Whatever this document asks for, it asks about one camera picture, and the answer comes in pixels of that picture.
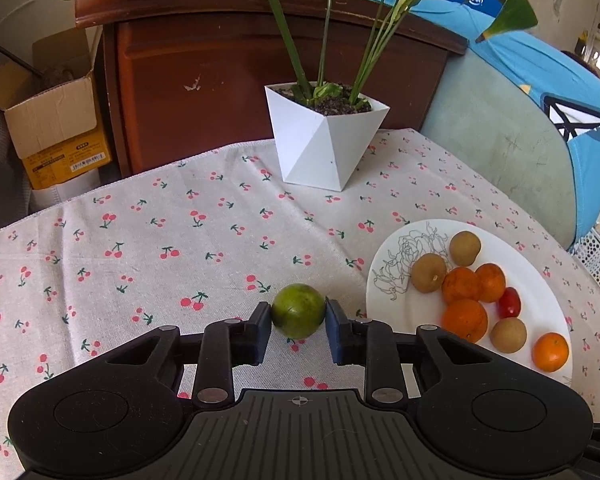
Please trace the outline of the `green plum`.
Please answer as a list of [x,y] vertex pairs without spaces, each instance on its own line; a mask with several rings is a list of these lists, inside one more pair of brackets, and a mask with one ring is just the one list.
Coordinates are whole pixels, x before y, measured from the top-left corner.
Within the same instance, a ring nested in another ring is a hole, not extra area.
[[326,299],[314,287],[291,284],[281,289],[271,306],[274,326],[290,339],[311,336],[323,323]]

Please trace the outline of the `brown kiwi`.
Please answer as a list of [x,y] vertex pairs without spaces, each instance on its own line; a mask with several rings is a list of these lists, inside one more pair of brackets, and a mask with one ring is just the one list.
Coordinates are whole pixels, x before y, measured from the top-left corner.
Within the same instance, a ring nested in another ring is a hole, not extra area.
[[437,254],[425,254],[412,265],[410,283],[422,294],[438,290],[446,277],[446,264]]
[[492,346],[502,353],[515,353],[527,342],[527,329],[519,318],[502,318],[490,333]]
[[481,252],[481,240],[473,232],[460,231],[450,241],[449,254],[457,266],[471,266]]

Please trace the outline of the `orange mandarin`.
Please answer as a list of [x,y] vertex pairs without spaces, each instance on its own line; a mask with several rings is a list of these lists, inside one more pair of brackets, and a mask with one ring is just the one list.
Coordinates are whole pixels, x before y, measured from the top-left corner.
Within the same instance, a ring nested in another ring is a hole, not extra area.
[[506,289],[506,277],[503,270],[495,263],[483,263],[475,270],[480,281],[479,300],[490,304],[497,302]]
[[441,318],[441,327],[457,337],[476,344],[488,330],[488,314],[479,301],[460,299],[449,304]]
[[446,274],[441,286],[446,304],[463,299],[479,300],[482,284],[478,275],[464,266],[455,268]]
[[568,361],[569,344],[565,337],[558,333],[542,335],[532,348],[532,361],[542,372],[553,373],[560,370]]

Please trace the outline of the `red cherry tomato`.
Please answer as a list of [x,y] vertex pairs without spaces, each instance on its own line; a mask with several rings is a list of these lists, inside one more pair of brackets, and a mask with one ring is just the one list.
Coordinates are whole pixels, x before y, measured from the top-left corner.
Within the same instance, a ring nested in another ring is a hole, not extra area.
[[518,292],[513,287],[506,287],[503,295],[498,300],[499,318],[518,318],[521,312],[521,300]]

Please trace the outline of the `white decorated plate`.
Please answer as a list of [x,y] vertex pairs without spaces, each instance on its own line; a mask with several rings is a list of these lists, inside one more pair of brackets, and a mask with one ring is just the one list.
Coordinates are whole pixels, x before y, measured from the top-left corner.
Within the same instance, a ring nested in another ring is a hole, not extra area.
[[452,220],[404,226],[380,246],[366,287],[369,318],[401,333],[434,324],[569,384],[569,330],[554,292],[513,247]]

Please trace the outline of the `cherry print tablecloth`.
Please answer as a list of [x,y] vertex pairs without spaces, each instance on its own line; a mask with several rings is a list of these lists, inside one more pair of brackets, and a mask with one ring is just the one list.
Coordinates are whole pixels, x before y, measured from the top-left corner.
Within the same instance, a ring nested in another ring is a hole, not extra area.
[[379,133],[341,193],[283,182],[275,145],[220,148],[138,174],[0,230],[0,479],[30,388],[160,325],[199,333],[291,283],[352,316],[395,230],[425,219],[487,230],[554,292],[571,387],[600,421],[600,291],[553,237],[477,171],[413,130]]

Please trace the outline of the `white geometric plant pot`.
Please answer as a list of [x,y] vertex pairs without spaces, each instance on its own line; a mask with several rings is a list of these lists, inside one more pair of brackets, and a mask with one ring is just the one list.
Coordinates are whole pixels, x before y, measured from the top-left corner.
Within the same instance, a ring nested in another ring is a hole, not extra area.
[[390,107],[369,99],[366,113],[324,116],[284,96],[289,88],[264,88],[283,181],[342,191]]

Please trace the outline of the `pale green sofa cushion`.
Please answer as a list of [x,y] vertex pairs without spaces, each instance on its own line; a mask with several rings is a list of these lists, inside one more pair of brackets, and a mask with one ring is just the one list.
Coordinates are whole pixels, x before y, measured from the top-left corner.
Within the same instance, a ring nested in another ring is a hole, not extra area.
[[571,159],[550,120],[472,51],[453,56],[420,132],[532,215],[559,245],[576,238]]

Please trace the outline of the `dark wooden cabinet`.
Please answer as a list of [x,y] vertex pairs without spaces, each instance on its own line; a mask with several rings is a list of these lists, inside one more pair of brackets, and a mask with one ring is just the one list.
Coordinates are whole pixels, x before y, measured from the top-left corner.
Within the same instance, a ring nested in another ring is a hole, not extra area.
[[[315,79],[327,0],[280,0]],[[332,0],[325,76],[353,84],[378,4]],[[264,86],[294,82],[268,0],[76,0],[76,27],[102,26],[122,177],[226,144],[272,138]],[[404,18],[363,92],[390,106],[383,127],[419,129],[446,62],[468,40]]]

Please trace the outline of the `open cardboard box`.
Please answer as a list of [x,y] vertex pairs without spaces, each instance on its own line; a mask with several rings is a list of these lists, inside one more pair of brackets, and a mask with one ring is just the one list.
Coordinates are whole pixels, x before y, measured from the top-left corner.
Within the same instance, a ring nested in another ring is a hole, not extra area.
[[82,29],[35,42],[33,67],[0,64],[0,110],[30,185],[45,190],[111,162]]

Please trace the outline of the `blue cartoon pillow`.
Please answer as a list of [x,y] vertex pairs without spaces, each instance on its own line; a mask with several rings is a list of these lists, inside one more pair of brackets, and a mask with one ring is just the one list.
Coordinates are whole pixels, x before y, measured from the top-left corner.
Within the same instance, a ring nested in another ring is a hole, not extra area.
[[469,39],[469,49],[537,105],[568,145],[576,191],[578,240],[600,213],[600,79],[573,58],[526,32],[478,44],[493,15],[470,3],[422,0],[412,13]]

